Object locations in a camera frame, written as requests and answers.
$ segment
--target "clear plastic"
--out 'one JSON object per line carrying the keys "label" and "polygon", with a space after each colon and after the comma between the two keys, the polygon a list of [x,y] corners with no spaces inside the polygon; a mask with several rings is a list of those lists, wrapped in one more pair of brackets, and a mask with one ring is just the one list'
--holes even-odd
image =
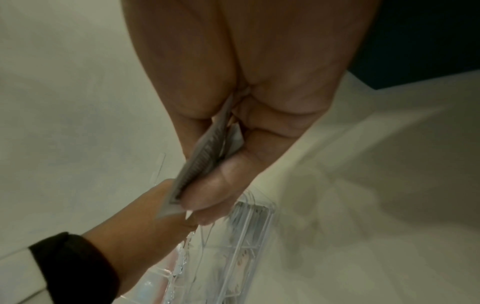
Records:
{"label": "clear plastic", "polygon": [[274,215],[274,204],[250,188],[227,217],[199,227],[116,302],[243,304]]}

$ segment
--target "transparent plastic case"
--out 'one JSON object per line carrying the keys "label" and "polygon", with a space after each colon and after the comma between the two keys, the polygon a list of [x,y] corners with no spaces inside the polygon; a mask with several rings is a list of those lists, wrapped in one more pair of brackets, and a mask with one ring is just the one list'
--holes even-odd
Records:
{"label": "transparent plastic case", "polygon": [[274,216],[275,205],[249,188],[228,216],[191,233],[116,303],[243,304]]}

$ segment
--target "black cuff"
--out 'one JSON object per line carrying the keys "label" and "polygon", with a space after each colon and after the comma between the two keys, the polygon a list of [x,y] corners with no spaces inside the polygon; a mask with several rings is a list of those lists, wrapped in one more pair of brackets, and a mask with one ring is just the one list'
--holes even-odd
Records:
{"label": "black cuff", "polygon": [[110,304],[119,277],[103,254],[79,235],[60,233],[30,246],[55,304]]}

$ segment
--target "human hand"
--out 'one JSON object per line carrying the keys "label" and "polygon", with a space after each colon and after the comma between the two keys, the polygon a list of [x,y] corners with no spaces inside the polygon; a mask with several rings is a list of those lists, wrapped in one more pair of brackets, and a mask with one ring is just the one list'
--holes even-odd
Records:
{"label": "human hand", "polygon": [[183,193],[207,224],[329,108],[380,0],[123,0],[135,50],[185,156],[235,89],[245,145]]}
{"label": "human hand", "polygon": [[153,187],[119,213],[83,235],[110,262],[120,279],[118,296],[129,291],[145,271],[166,257],[195,231],[195,216],[156,219],[173,180]]}

